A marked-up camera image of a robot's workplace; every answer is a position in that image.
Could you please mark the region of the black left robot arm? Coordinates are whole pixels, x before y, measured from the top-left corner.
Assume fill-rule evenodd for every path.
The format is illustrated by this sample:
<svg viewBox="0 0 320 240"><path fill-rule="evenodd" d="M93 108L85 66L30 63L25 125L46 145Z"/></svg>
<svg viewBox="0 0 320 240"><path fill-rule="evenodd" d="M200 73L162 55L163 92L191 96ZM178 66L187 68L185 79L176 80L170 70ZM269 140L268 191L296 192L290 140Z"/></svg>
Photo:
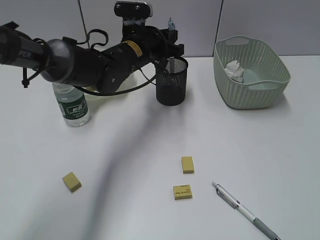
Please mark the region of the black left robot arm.
<svg viewBox="0 0 320 240"><path fill-rule="evenodd" d="M135 71L149 63L163 66L169 58L181 57L185 46L177 44L178 31L141 24L123 24L122 40L103 51L81 47L75 39L63 37L44 41L31 39L17 30L15 22L0 27L0 63L32 69L22 85L41 75L46 81L74 87L92 87L110 96Z"/></svg>

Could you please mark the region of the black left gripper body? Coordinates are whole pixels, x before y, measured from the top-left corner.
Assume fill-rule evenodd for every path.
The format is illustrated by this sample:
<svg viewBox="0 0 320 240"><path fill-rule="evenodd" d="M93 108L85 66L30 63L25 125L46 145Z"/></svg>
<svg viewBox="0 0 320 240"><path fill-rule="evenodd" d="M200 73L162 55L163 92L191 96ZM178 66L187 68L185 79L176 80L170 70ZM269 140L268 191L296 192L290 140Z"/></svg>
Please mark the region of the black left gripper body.
<svg viewBox="0 0 320 240"><path fill-rule="evenodd" d="M145 25L144 19L124 19L122 40L119 45L122 69L139 69L150 62L181 57L185 53L183 44L176 44L178 31L168 31Z"/></svg>

